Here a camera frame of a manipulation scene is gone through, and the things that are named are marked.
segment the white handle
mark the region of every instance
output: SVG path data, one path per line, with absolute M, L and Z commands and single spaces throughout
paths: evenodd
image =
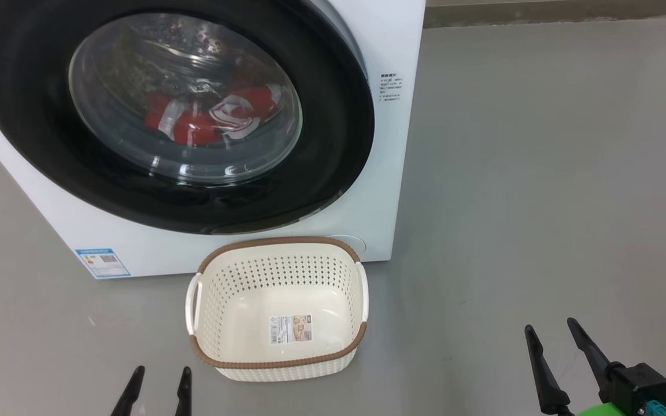
M 202 277 L 202 273 L 195 274 L 195 277 L 192 277 L 190 281 L 190 287 L 187 289 L 187 304 L 184 305 L 184 313 L 186 314 L 187 319 L 187 332 L 190 335 L 195 334 L 197 330 L 197 318 L 199 314 L 199 302 L 202 298 L 202 284 L 199 282 L 199 278 Z M 194 303 L 195 293 L 199 287 L 199 293 L 197 294 L 197 306 L 194 314 L 192 313 L 192 305 Z
M 356 262 L 356 268 L 359 270 L 359 279 L 361 281 L 361 321 L 366 322 L 369 319 L 369 282 L 367 281 L 367 272 L 360 261 Z

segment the red and white garment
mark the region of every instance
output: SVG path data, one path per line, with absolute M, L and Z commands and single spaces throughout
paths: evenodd
M 277 110 L 281 97 L 277 84 L 232 92 L 210 109 L 209 116 L 226 137 L 243 139 Z
M 217 126 L 196 100 L 171 98 L 161 94 L 148 97 L 146 127 L 160 130 L 177 144 L 188 147 L 219 142 Z

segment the washing machine door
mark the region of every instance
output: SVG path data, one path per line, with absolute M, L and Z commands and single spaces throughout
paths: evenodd
M 357 54 L 302 0 L 0 2 L 0 129 L 109 213 L 201 234 L 320 210 L 373 139 Z

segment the front-loading washing machine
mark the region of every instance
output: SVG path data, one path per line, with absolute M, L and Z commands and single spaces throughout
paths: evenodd
M 424 9 L 0 0 L 0 162 L 97 278 L 262 237 L 388 260 Z

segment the laundry basket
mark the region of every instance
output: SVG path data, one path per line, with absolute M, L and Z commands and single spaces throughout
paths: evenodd
M 334 239 L 230 244 L 199 267 L 186 313 L 197 355 L 233 380 L 327 376 L 349 365 L 367 329 L 367 274 Z

